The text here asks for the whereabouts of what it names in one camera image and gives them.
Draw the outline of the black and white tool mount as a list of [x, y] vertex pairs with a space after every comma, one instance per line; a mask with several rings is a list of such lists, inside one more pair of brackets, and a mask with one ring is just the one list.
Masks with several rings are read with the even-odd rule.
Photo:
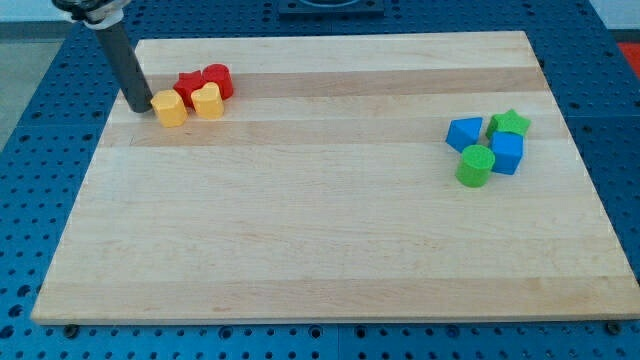
[[124, 18], [124, 8], [131, 0], [51, 0], [62, 17], [71, 22], [82, 22], [92, 30], [105, 30]]

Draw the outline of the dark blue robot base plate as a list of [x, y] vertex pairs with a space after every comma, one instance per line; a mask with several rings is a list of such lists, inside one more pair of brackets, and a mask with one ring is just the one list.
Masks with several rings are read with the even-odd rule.
[[278, 0], [277, 5], [280, 18], [382, 15], [385, 0]]

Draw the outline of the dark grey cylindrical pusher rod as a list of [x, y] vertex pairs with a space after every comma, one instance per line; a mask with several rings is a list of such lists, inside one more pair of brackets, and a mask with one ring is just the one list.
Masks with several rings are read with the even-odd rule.
[[149, 111], [152, 92], [124, 25], [118, 22], [95, 34], [130, 109], [135, 113]]

